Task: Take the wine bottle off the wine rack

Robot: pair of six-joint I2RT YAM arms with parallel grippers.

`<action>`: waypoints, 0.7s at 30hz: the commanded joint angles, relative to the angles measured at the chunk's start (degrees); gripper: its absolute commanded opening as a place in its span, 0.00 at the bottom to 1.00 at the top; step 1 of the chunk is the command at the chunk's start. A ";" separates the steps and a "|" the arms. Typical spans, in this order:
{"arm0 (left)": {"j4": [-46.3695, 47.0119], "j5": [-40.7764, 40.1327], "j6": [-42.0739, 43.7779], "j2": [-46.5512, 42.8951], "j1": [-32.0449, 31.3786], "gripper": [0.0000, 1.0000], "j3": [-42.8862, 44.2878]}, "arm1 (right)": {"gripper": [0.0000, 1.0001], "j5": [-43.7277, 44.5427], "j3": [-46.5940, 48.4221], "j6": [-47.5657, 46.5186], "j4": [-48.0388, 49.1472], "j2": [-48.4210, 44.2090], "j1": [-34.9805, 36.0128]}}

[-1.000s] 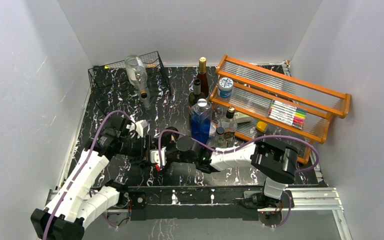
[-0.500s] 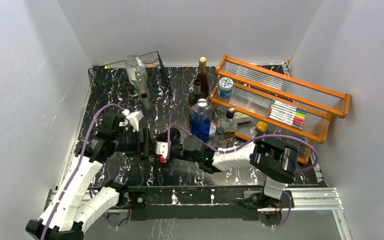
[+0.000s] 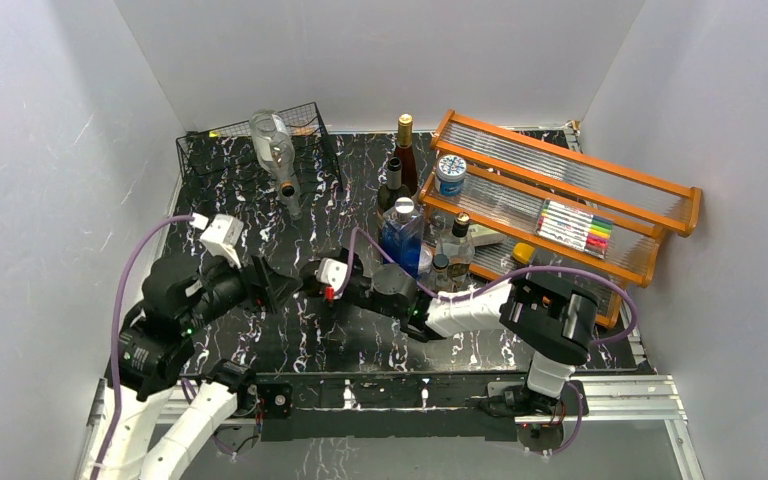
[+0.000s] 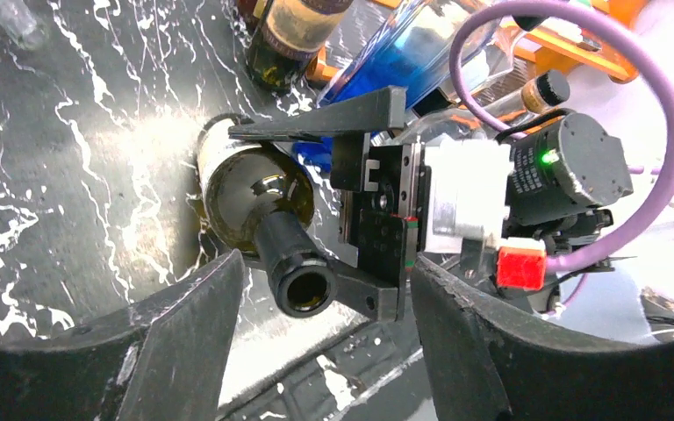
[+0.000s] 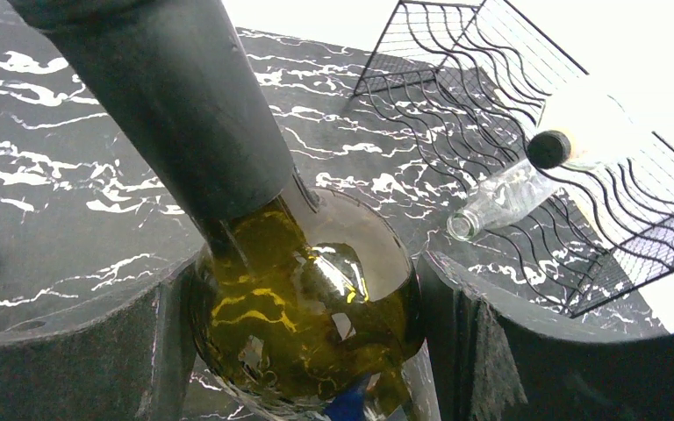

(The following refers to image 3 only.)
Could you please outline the clear bottle blue label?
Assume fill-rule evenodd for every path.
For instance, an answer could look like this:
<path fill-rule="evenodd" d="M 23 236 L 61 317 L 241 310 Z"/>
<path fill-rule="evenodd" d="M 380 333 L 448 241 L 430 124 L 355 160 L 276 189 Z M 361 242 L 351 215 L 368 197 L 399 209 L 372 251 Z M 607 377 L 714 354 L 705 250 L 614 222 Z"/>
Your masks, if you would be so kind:
<path fill-rule="evenodd" d="M 449 266 L 449 258 L 445 254 L 435 254 L 424 284 L 433 292 L 450 292 L 453 283 L 448 273 Z"/>

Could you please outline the slim clear glass bottle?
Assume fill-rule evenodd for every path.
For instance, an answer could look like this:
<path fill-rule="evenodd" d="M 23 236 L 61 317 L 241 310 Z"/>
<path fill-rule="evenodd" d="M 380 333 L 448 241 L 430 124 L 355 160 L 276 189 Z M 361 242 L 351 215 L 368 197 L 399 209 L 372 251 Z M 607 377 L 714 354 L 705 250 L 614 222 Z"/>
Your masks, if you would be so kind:
<path fill-rule="evenodd" d="M 286 207 L 292 220 L 299 220 L 302 216 L 299 203 L 298 190 L 292 181 L 286 181 L 279 186 L 279 198 Z"/>

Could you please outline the green bottle silver cap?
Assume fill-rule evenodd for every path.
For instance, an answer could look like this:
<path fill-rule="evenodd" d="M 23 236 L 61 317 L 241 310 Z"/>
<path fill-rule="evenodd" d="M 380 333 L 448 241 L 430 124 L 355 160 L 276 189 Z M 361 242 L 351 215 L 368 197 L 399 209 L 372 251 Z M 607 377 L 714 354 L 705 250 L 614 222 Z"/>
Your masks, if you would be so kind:
<path fill-rule="evenodd" d="M 392 157 L 386 165 L 385 181 L 377 191 L 377 224 L 382 227 L 384 214 L 392 208 L 395 202 L 402 197 L 410 197 L 409 188 L 402 182 L 402 162 L 397 157 Z"/>

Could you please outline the clear bottle black gold cap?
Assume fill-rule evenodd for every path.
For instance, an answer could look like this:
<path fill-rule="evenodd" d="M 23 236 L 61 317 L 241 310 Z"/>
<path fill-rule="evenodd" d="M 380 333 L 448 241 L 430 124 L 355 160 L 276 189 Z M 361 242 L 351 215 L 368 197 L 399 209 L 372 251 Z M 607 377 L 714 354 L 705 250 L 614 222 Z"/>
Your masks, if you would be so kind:
<path fill-rule="evenodd" d="M 452 227 L 441 234 L 436 244 L 436 252 L 449 260 L 447 275 L 454 291 L 464 288 L 475 254 L 474 239 L 469 231 L 470 222 L 466 212 L 458 213 Z"/>

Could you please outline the dark red wine bottle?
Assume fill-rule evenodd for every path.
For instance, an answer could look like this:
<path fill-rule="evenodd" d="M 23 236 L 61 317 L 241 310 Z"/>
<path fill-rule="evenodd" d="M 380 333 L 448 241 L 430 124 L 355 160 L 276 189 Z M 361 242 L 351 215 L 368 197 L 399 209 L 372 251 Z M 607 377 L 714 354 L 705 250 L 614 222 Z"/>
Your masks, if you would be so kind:
<path fill-rule="evenodd" d="M 412 196 L 419 190 L 418 170 L 413 148 L 413 117 L 404 113 L 398 118 L 394 156 L 402 164 L 402 183 Z"/>

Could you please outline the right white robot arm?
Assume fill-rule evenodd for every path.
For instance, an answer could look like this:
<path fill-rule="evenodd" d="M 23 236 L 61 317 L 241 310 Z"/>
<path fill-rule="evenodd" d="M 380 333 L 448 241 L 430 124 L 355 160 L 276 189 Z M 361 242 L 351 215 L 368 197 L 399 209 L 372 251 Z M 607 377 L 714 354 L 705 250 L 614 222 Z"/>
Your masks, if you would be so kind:
<path fill-rule="evenodd" d="M 512 332 L 533 355 L 523 386 L 489 395 L 487 402 L 502 405 L 506 415 L 547 414 L 561 403 L 566 382 L 588 360 L 598 314 L 593 293 L 538 267 L 464 292 L 427 293 L 395 264 L 367 277 L 332 258 L 321 262 L 315 279 L 326 299 L 395 319 L 420 342 L 479 330 Z"/>

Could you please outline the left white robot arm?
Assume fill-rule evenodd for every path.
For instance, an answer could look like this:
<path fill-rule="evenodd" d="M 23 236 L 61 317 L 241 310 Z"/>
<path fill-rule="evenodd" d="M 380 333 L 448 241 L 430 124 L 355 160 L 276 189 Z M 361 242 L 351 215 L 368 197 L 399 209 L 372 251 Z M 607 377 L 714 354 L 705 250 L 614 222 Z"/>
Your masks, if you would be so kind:
<path fill-rule="evenodd" d="M 103 404 L 79 478 L 178 479 L 226 419 L 262 415 L 265 400 L 255 372 L 223 359 L 162 439 L 151 442 L 194 354 L 194 335 L 235 308 L 275 313 L 302 285 L 258 256 L 242 267 L 222 257 L 156 260 L 143 280 L 142 299 L 126 312 L 114 338 L 114 357 L 97 391 Z"/>

